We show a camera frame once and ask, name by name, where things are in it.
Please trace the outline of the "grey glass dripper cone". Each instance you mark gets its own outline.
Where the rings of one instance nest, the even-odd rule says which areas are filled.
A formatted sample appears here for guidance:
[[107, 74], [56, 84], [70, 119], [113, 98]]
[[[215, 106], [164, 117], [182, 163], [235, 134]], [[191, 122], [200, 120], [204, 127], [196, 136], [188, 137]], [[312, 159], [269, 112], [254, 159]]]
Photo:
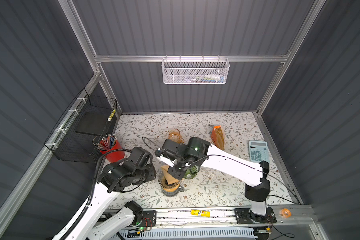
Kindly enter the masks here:
[[167, 179], [165, 178], [165, 175], [162, 172], [160, 172], [159, 174], [158, 182], [161, 187], [163, 187], [164, 185], [172, 185], [172, 184], [180, 183], [180, 181], [177, 181], [175, 183], [169, 184]]

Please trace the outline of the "orange tape roll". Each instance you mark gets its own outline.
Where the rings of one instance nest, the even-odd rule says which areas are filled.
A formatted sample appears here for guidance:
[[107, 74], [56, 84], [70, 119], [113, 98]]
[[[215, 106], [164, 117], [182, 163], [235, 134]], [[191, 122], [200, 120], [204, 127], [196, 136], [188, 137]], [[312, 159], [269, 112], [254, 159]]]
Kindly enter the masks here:
[[290, 218], [292, 216], [292, 213], [289, 209], [287, 208], [283, 208], [280, 210], [280, 215], [283, 217], [283, 218]]

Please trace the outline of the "yellow marker on rail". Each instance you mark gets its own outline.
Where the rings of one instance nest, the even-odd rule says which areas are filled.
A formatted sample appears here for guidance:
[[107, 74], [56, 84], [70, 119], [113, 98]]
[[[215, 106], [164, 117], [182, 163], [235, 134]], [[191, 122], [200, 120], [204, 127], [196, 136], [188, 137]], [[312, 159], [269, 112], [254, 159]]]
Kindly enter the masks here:
[[209, 218], [211, 213], [209, 211], [191, 209], [191, 215]]

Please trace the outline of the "white mesh wall basket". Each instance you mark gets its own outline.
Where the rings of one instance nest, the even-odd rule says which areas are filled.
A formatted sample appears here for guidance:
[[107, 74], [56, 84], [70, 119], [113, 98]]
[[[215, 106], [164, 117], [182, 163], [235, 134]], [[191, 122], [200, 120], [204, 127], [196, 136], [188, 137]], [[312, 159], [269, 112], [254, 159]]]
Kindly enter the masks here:
[[223, 85], [230, 62], [227, 58], [164, 58], [161, 67], [167, 85]]

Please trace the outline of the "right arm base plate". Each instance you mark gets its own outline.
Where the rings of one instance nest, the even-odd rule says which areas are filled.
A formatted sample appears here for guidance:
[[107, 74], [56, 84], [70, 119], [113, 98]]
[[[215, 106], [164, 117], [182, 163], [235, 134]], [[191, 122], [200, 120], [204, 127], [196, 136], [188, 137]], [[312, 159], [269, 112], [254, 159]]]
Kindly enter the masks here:
[[236, 221], [238, 224], [275, 224], [277, 223], [276, 215], [272, 208], [266, 208], [264, 216], [255, 215], [250, 208], [234, 209]]

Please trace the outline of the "yellow marker in basket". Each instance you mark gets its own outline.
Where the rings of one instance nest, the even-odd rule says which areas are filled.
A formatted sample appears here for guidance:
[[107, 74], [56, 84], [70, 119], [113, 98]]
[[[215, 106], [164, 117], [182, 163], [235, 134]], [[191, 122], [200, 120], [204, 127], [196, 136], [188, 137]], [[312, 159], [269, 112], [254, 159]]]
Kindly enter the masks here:
[[108, 121], [110, 122], [112, 120], [112, 118], [114, 117], [116, 113], [116, 109], [113, 109], [112, 112], [110, 113], [109, 117], [108, 117]]

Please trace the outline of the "light blue calculator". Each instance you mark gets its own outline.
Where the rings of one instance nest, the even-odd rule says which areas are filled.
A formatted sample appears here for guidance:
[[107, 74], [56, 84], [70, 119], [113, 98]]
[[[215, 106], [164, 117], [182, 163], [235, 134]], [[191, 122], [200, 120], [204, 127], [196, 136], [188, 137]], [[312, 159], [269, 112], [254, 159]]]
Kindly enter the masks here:
[[265, 161], [270, 163], [268, 143], [264, 141], [249, 141], [249, 156], [253, 163]]

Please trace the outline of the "wooden dripper ring base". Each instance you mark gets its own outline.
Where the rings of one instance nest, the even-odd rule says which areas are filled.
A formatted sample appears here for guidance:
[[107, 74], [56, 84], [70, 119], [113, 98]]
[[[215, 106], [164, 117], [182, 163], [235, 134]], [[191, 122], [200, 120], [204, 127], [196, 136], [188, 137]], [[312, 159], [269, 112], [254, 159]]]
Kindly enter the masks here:
[[162, 191], [166, 194], [175, 194], [179, 191], [180, 183], [172, 184], [172, 185], [164, 185], [162, 187]]

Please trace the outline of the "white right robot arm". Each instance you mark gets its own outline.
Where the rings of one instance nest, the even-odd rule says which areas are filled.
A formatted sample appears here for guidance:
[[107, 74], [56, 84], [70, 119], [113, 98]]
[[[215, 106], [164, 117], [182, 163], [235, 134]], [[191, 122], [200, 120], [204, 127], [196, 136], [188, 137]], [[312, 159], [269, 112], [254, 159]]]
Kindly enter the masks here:
[[193, 167], [210, 168], [238, 178], [245, 183], [245, 198], [251, 202], [252, 216], [267, 215], [266, 200], [270, 193], [268, 162], [253, 163], [240, 159], [197, 137], [190, 138], [187, 144], [167, 139], [162, 147], [156, 149], [155, 155], [169, 165], [168, 173], [177, 180], [182, 180], [187, 170]]

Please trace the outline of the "clear grey glass carafe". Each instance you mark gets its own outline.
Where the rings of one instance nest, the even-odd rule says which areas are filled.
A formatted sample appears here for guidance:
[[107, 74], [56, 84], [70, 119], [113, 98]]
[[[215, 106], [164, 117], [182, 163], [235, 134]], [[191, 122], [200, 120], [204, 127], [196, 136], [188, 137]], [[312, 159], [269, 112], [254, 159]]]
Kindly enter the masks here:
[[179, 186], [177, 188], [172, 188], [172, 189], [164, 189], [162, 188], [162, 192], [165, 196], [167, 197], [174, 197], [176, 196], [178, 193], [182, 193], [184, 192], [185, 189], [183, 186]]

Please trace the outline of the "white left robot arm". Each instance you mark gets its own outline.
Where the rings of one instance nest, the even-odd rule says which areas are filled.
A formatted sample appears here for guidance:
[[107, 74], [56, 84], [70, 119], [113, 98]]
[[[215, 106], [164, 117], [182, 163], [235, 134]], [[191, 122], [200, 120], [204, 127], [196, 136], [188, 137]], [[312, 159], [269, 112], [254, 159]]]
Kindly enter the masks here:
[[105, 165], [107, 154], [100, 156], [89, 196], [71, 220], [54, 236], [55, 240], [102, 240], [125, 227], [141, 223], [144, 210], [136, 202], [130, 201], [116, 215], [99, 226], [95, 225], [111, 202], [119, 195], [130, 192], [130, 186], [138, 188], [156, 178], [151, 153], [140, 147], [120, 151], [130, 155], [117, 163]]

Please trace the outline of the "orange coffee filter pack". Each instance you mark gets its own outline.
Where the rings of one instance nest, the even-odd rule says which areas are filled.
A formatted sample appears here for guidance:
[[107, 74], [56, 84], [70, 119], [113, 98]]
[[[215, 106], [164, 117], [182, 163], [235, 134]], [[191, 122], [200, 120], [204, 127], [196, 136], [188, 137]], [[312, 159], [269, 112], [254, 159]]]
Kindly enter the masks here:
[[221, 125], [213, 127], [211, 139], [217, 148], [225, 149], [225, 134]]

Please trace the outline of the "amber glass carafe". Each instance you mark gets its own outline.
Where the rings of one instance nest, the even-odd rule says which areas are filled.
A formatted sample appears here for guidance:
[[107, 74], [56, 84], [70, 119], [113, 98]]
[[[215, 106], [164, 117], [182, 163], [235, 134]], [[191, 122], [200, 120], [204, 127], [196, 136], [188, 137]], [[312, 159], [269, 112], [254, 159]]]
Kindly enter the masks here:
[[184, 143], [184, 138], [183, 138], [183, 136], [181, 135], [181, 132], [178, 129], [169, 130], [168, 134], [169, 134], [169, 136], [168, 136], [169, 140], [171, 140], [173, 142], [176, 142], [176, 143], [179, 143], [179, 144]]

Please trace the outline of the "green glass dripper cone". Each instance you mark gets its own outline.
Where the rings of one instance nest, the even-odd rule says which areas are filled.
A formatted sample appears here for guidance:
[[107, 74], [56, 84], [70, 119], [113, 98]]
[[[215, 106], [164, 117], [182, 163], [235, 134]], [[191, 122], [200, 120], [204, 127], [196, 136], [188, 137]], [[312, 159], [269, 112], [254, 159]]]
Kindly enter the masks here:
[[195, 178], [197, 176], [198, 171], [199, 170], [197, 166], [187, 169], [184, 175], [184, 179], [191, 180]]

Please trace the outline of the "red pencil cup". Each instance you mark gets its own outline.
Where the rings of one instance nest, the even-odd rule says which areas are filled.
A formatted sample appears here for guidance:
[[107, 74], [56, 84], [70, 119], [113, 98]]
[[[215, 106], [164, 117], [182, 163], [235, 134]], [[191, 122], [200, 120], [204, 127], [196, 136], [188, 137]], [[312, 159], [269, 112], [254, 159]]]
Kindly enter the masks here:
[[97, 148], [101, 154], [111, 152], [110, 154], [106, 155], [106, 159], [110, 163], [116, 163], [125, 157], [125, 153], [123, 151], [116, 151], [120, 150], [122, 147], [114, 135], [106, 135], [101, 137], [97, 143]]

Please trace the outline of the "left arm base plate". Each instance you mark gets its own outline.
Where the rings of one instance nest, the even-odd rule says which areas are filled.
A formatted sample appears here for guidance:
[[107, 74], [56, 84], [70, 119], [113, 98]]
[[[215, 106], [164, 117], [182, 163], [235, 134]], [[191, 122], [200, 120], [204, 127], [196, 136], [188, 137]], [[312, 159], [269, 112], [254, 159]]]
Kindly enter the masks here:
[[157, 211], [154, 210], [143, 210], [142, 216], [138, 217], [130, 225], [131, 227], [155, 227], [157, 220]]

